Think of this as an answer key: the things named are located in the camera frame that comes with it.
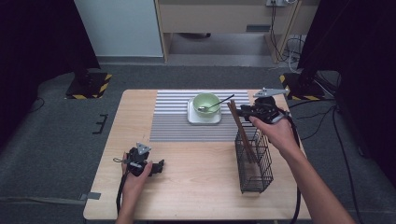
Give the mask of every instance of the electrical cord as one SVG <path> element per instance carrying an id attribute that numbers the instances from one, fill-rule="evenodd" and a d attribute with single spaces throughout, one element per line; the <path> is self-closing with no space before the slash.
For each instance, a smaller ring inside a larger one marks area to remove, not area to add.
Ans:
<path id="1" fill-rule="evenodd" d="M 317 113 L 317 114 L 311 115 L 311 116 L 299 117 L 299 118 L 297 118 L 297 119 L 312 119 L 312 118 L 314 118 L 314 117 L 316 117 L 316 116 L 319 116 L 319 115 L 325 115 L 326 113 L 328 113 L 328 112 Z"/>
<path id="2" fill-rule="evenodd" d="M 299 51 L 295 50 L 290 50 L 289 44 L 291 40 L 298 40 L 299 41 Z M 286 60 L 289 59 L 289 64 L 291 65 L 292 63 L 297 63 L 300 61 L 300 56 L 301 56 L 301 43 L 304 43 L 304 41 L 301 38 L 289 38 L 286 47 L 283 50 L 282 56 L 286 57 Z"/>
<path id="3" fill-rule="evenodd" d="M 335 94 L 335 92 L 337 91 L 337 88 L 332 83 L 330 83 L 329 81 L 324 79 L 323 77 L 316 76 L 314 78 L 314 81 L 316 81 L 318 84 L 320 84 L 322 86 L 322 88 L 325 88 L 326 91 L 331 91 L 332 94 Z"/>
<path id="4" fill-rule="evenodd" d="M 292 41 L 292 40 L 298 40 L 298 41 L 299 41 L 299 47 L 298 47 L 299 50 L 298 50 L 298 52 L 294 52 L 294 54 L 298 54 L 298 55 L 300 56 L 300 55 L 301 55 L 301 52 L 302 52 L 302 44 L 305 43 L 305 41 L 303 41 L 303 36 L 300 35 L 299 38 L 296 38 L 296 37 L 291 37 L 291 38 L 289 38 L 288 41 L 287 41 L 287 44 L 286 44 L 286 49 L 285 49 L 285 51 L 290 51 L 290 50 L 289 50 L 289 42 Z"/>
<path id="5" fill-rule="evenodd" d="M 328 91 L 324 86 L 322 86 L 318 81 L 314 80 L 324 91 L 326 91 L 331 97 L 334 97 L 335 92 Z"/>
<path id="6" fill-rule="evenodd" d="M 349 162 L 347 160 L 346 150 L 344 149 L 343 141 L 341 140 L 340 133 L 338 132 L 337 125 L 335 123 L 335 112 L 336 111 L 337 111 L 337 107 L 335 107 L 334 110 L 332 111 L 332 124 L 334 126 L 335 133 L 337 134 L 338 142 L 340 143 L 340 146 L 341 146 L 341 151 L 343 152 L 343 157 L 344 157 L 344 161 L 346 164 L 346 170 L 347 170 L 347 175 L 348 175 L 349 184 L 350 184 L 350 190 L 352 193 L 353 205 L 355 206 L 355 209 L 356 209 L 356 215 L 358 216 L 359 223 L 364 224 L 363 219 L 361 218 L 361 211 L 359 210 L 358 202 L 356 199 L 355 187 L 353 184 L 352 173 L 350 172 Z"/>
<path id="7" fill-rule="evenodd" d="M 294 51 L 295 51 L 295 47 L 289 52 L 289 69 L 290 69 L 290 71 L 291 71 L 292 73 L 300 74 L 301 72 L 298 72 L 298 71 L 294 70 L 293 68 L 291 68 L 291 58 L 292 58 L 292 55 L 293 55 Z"/>
<path id="8" fill-rule="evenodd" d="M 323 74 L 318 71 L 317 75 L 315 76 L 315 80 L 321 82 L 323 85 L 326 85 L 330 90 L 334 91 L 334 93 L 338 90 L 340 86 L 341 75 L 338 74 L 337 80 L 334 83 L 331 83 Z"/>
<path id="9" fill-rule="evenodd" d="M 118 159 L 113 159 L 113 161 L 122 162 L 121 160 L 118 160 Z M 117 199 L 116 199 L 117 214 L 120 212 L 122 190 L 123 190 L 123 187 L 124 187 L 124 185 L 125 185 L 126 178 L 128 177 L 128 174 L 129 174 L 129 173 L 130 173 L 129 170 L 126 169 L 126 170 L 125 170 L 125 173 L 122 175 L 122 178 L 121 178 L 121 182 L 120 182 L 120 186 L 119 186 L 119 191 L 117 192 Z"/>
<path id="10" fill-rule="evenodd" d="M 320 120 L 320 122 L 319 122 L 319 126 L 317 127 L 317 129 L 316 129 L 313 133 L 311 133 L 310 135 L 308 135 L 307 137 L 301 138 L 301 141 L 304 141 L 304 140 L 306 140 L 306 139 L 308 139 L 308 138 L 313 137 L 313 136 L 319 131 L 320 126 L 321 126 L 321 124 L 323 123 L 323 120 L 326 118 L 326 115 L 329 114 L 329 112 L 332 111 L 334 108 L 335 108 L 335 105 L 331 106 L 331 107 L 329 108 L 329 110 L 328 110 L 327 112 L 324 113 L 323 117 L 321 118 L 321 120 Z"/>
<path id="11" fill-rule="evenodd" d="M 299 103 L 299 104 L 296 104 L 296 105 L 289 106 L 289 108 L 295 107 L 297 105 L 304 105 L 304 104 L 308 104 L 308 103 L 321 102 L 321 101 L 333 101 L 333 99 L 320 100 L 320 101 L 306 101 L 306 102 L 302 102 L 302 103 Z M 342 150 L 342 153 L 343 153 L 344 161 L 345 161 L 345 164 L 346 164 L 346 171 L 347 171 L 347 175 L 348 175 L 348 179 L 349 179 L 349 184 L 350 184 L 350 190 L 351 190 L 351 194 L 352 194 L 353 204 L 354 204 L 355 209 L 356 209 L 356 214 L 357 214 L 359 223 L 360 224 L 364 224 L 363 219 L 361 218 L 361 212 L 360 212 L 360 209 L 359 209 L 359 206 L 358 206 L 358 202 L 357 202 L 357 198 L 356 198 L 355 186 L 354 186 L 354 183 L 353 183 L 352 173 L 350 172 L 350 167 L 349 167 L 349 162 L 348 162 L 348 159 L 347 159 L 347 154 L 346 154 L 346 151 L 345 151 L 344 144 L 342 142 L 340 133 L 338 132 L 338 128 L 337 128 L 336 122 L 335 122 L 335 112 L 338 111 L 338 106 L 334 105 L 331 108 L 332 108 L 332 124 L 333 124 L 334 130 L 335 130 L 335 133 L 337 135 L 338 142 L 339 142 L 339 144 L 341 146 L 341 150 Z"/>
<path id="12" fill-rule="evenodd" d="M 272 15 L 271 15 L 271 29 L 270 29 L 270 39 L 271 39 L 271 43 L 273 44 L 275 51 L 276 51 L 276 59 L 279 62 L 285 62 L 288 58 L 284 59 L 283 58 L 283 54 L 280 53 L 280 50 L 277 48 L 276 45 L 276 37 L 275 37 L 275 33 L 274 33 L 274 24 L 275 24 L 275 18 L 276 18 L 276 1 L 271 1 L 271 5 L 272 5 Z"/>
<path id="13" fill-rule="evenodd" d="M 279 108 L 279 111 L 284 114 L 287 115 L 286 118 L 288 119 L 290 125 L 291 125 L 291 129 L 293 131 L 293 136 L 294 136 L 294 140 L 296 141 L 296 144 L 298 147 L 300 146 L 300 139 L 299 139 L 299 135 L 297 133 L 297 128 L 296 125 L 293 122 L 292 117 L 290 116 L 290 114 L 282 109 Z M 301 192 L 300 189 L 297 186 L 297 200 L 296 200 L 296 206 L 295 206 L 295 210 L 294 210 L 294 215 L 293 218 L 290 221 L 290 224 L 294 224 L 297 221 L 298 215 L 300 214 L 300 206 L 301 206 Z"/>

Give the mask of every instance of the black curtain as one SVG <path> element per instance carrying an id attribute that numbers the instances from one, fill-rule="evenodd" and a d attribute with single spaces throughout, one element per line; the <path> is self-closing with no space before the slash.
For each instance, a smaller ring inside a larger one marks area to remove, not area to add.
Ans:
<path id="1" fill-rule="evenodd" d="M 396 187 L 396 1 L 321 0 L 299 67 L 340 73 L 336 93 L 362 154 L 374 159 Z"/>
<path id="2" fill-rule="evenodd" d="M 100 68 L 73 0 L 0 0 L 0 147 L 40 83 Z"/>

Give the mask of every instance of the spoon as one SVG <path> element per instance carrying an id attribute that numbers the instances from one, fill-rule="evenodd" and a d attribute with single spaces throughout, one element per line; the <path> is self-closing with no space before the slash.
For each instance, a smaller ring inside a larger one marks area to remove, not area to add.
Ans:
<path id="1" fill-rule="evenodd" d="M 219 105 L 219 104 L 223 103 L 224 101 L 229 100 L 229 99 L 230 99 L 231 97 L 233 97 L 233 96 L 234 96 L 234 94 L 231 95 L 231 96 L 229 96 L 229 97 L 227 97 L 226 99 L 224 99 L 224 100 L 218 102 L 218 103 L 215 104 L 215 105 Z M 202 112 L 206 112 L 210 107 L 213 107 L 213 106 L 215 106 L 215 105 L 212 105 L 212 106 L 200 106 L 200 107 L 198 107 L 198 110 L 199 110 L 199 111 L 202 111 Z"/>

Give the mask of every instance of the wooden table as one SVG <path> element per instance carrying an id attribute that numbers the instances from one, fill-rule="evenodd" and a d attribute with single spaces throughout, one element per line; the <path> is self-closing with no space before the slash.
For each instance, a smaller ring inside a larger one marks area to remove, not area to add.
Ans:
<path id="1" fill-rule="evenodd" d="M 249 101 L 258 90 L 248 90 Z M 116 197 L 124 151 L 136 142 L 152 147 L 149 159 L 165 160 L 161 174 L 148 179 L 136 208 L 136 220 L 263 220 L 290 219 L 296 204 L 296 184 L 289 166 L 270 144 L 274 181 L 263 193 L 241 193 L 234 142 L 150 142 L 156 90 L 128 90 L 122 95 L 92 192 L 84 210 L 88 220 L 117 218 Z M 276 104 L 288 108 L 283 95 Z M 309 219 L 302 200 L 299 218 Z"/>

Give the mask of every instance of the black cable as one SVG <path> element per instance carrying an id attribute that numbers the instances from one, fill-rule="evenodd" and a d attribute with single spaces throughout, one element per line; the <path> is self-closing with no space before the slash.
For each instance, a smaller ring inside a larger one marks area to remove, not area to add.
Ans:
<path id="1" fill-rule="evenodd" d="M 316 100 L 316 101 L 304 101 L 295 105 L 290 105 L 289 108 L 293 108 L 297 105 L 305 105 L 305 104 L 310 104 L 310 103 L 317 103 L 317 102 L 328 102 L 328 101 L 335 101 L 334 99 L 323 99 L 323 100 Z"/>
<path id="2" fill-rule="evenodd" d="M 276 51 L 276 59 L 279 62 L 285 62 L 288 58 L 284 59 L 283 58 L 283 54 L 279 51 L 279 49 L 277 48 L 276 45 L 276 37 L 275 37 L 275 33 L 274 33 L 274 24 L 275 24 L 275 17 L 276 17 L 276 1 L 271 1 L 271 5 L 272 5 L 272 16 L 271 16 L 271 30 L 270 30 L 270 39 L 271 39 L 271 43 L 273 44 L 275 51 Z"/>
<path id="3" fill-rule="evenodd" d="M 287 44 L 286 44 L 286 49 L 285 49 L 285 50 L 288 51 L 288 52 L 290 52 L 289 42 L 290 42 L 291 40 L 298 40 L 298 41 L 299 41 L 299 51 L 298 51 L 298 52 L 295 52 L 295 51 L 294 51 L 293 53 L 298 54 L 298 55 L 301 55 L 301 44 L 302 44 L 302 43 L 305 43 L 305 41 L 303 41 L 301 37 L 300 37 L 300 38 L 296 38 L 296 37 L 289 38 L 288 41 L 286 42 Z"/>
<path id="4" fill-rule="evenodd" d="M 301 147 L 296 125 L 294 124 L 293 119 L 290 116 L 288 116 L 288 120 L 289 120 L 289 123 L 291 124 L 291 129 L 293 130 L 294 140 L 296 141 L 297 146 Z M 297 221 L 297 217 L 300 213 L 300 206 L 301 206 L 301 192 L 297 186 L 296 208 L 294 210 L 293 218 L 291 219 L 291 222 L 290 222 L 291 224 L 294 224 Z"/>
<path id="5" fill-rule="evenodd" d="M 116 199 L 116 205 L 117 205 L 117 214 L 120 212 L 121 208 L 121 194 L 123 190 L 123 186 L 125 185 L 126 177 L 128 177 L 129 170 L 126 169 L 125 174 L 122 175 L 121 182 L 120 182 L 120 187 L 119 187 L 119 192 L 117 193 L 117 199 Z"/>
<path id="6" fill-rule="evenodd" d="M 325 76 L 321 74 L 320 71 L 317 72 L 314 80 L 318 82 L 323 88 L 325 88 L 326 91 L 330 92 L 332 95 L 335 95 L 338 90 L 340 75 L 337 77 L 336 84 L 331 83 Z"/>
<path id="7" fill-rule="evenodd" d="M 328 110 L 327 112 L 324 113 L 322 119 L 320 120 L 320 123 L 319 123 L 319 126 L 317 127 L 317 129 L 316 129 L 311 135 L 309 135 L 309 136 L 307 136 L 307 137 L 304 137 L 304 138 L 302 138 L 301 140 L 304 141 L 304 140 L 306 140 L 306 139 L 308 139 L 308 138 L 314 136 L 314 135 L 319 131 L 320 126 L 321 126 L 321 124 L 322 124 L 324 118 L 326 118 L 326 115 L 327 115 L 332 109 L 334 109 L 334 108 L 335 108 L 335 105 L 331 106 L 331 107 L 329 108 L 329 110 Z"/>
<path id="8" fill-rule="evenodd" d="M 312 119 L 312 118 L 314 118 L 314 117 L 316 117 L 316 116 L 325 115 L 325 114 L 326 114 L 326 112 L 325 112 L 325 113 L 317 113 L 317 114 L 315 114 L 315 115 L 305 116 L 305 117 L 299 117 L 299 118 L 297 118 L 297 119 Z"/>
<path id="9" fill-rule="evenodd" d="M 341 140 L 340 133 L 338 132 L 337 125 L 335 123 L 335 112 L 336 111 L 337 111 L 337 107 L 335 107 L 334 110 L 332 111 L 332 124 L 334 126 L 335 133 L 337 134 L 337 138 L 338 138 L 338 141 L 339 141 L 340 146 L 341 146 L 341 151 L 343 152 L 344 161 L 345 161 L 345 164 L 346 164 L 347 175 L 348 175 L 348 178 L 349 178 L 350 189 L 351 189 L 351 193 L 352 193 L 352 200 L 353 200 L 353 204 L 354 204 L 355 209 L 356 209 L 356 215 L 358 216 L 359 222 L 361 224 L 364 224 L 364 222 L 363 222 L 363 220 L 361 218 L 361 212 L 359 210 L 358 202 L 357 202 L 357 199 L 356 199 L 355 187 L 354 187 L 354 184 L 353 184 L 352 174 L 351 174 L 350 168 L 349 168 L 349 162 L 347 160 L 347 154 L 346 154 L 346 151 L 344 149 L 344 145 L 343 145 L 343 141 Z"/>
<path id="10" fill-rule="evenodd" d="M 300 61 L 300 57 L 301 57 L 300 51 L 297 52 L 297 50 L 296 50 L 296 48 L 294 46 L 292 46 L 291 48 L 289 47 L 289 42 L 293 41 L 293 40 L 298 40 L 299 41 L 299 45 L 301 45 L 301 39 L 295 38 L 295 37 L 289 38 L 288 41 L 286 42 L 286 48 L 287 48 L 288 53 L 289 53 L 288 63 L 289 63 L 289 67 L 290 67 L 291 71 L 292 71 L 291 64 L 292 63 L 298 63 Z"/>
<path id="11" fill-rule="evenodd" d="M 286 49 L 283 50 L 283 51 L 287 51 L 289 54 L 291 53 L 291 50 L 289 50 L 288 48 L 286 48 Z M 300 56 L 301 53 L 299 53 L 299 52 L 294 52 L 294 51 L 293 51 L 293 54 L 298 54 L 298 55 Z"/>

